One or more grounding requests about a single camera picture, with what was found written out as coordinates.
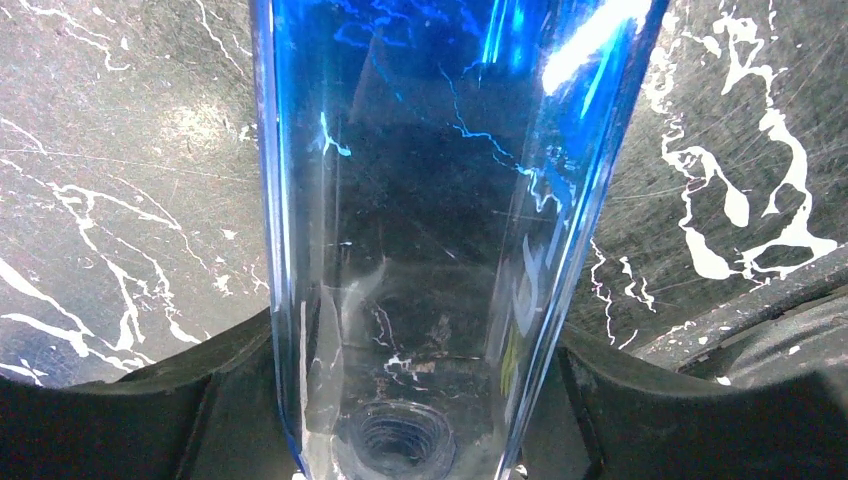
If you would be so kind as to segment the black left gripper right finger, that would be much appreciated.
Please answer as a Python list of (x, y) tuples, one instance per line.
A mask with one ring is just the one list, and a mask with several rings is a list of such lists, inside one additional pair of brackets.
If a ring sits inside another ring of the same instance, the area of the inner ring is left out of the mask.
[(568, 326), (521, 462), (533, 479), (843, 479), (847, 371), (738, 389)]

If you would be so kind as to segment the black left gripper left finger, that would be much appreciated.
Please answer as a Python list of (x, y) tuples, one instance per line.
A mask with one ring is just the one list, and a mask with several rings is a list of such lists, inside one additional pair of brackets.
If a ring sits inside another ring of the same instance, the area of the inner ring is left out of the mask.
[(125, 375), (1, 383), (5, 479), (289, 479), (267, 311)]

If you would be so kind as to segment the blue square glass bottle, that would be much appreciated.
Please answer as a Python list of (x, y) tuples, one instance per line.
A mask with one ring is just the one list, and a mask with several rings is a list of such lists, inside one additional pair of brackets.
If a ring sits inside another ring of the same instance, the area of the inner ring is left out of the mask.
[(504, 479), (668, 5), (255, 1), (278, 406), (309, 479)]

